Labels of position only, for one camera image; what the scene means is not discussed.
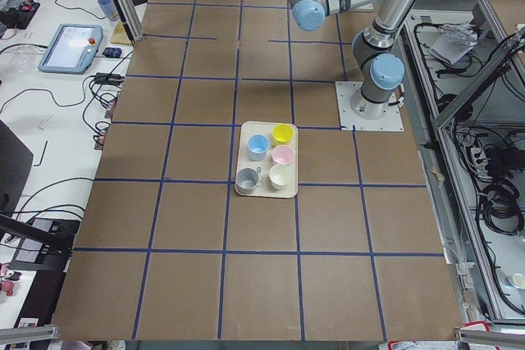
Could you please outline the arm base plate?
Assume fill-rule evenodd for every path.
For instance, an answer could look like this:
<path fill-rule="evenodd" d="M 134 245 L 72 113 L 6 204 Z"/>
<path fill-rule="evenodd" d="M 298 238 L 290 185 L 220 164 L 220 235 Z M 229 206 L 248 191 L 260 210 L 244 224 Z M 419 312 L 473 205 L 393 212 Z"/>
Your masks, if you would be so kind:
<path fill-rule="evenodd" d="M 361 81 L 336 81 L 340 128 L 348 131 L 403 132 L 402 102 L 391 92 L 388 102 L 368 102 Z"/>

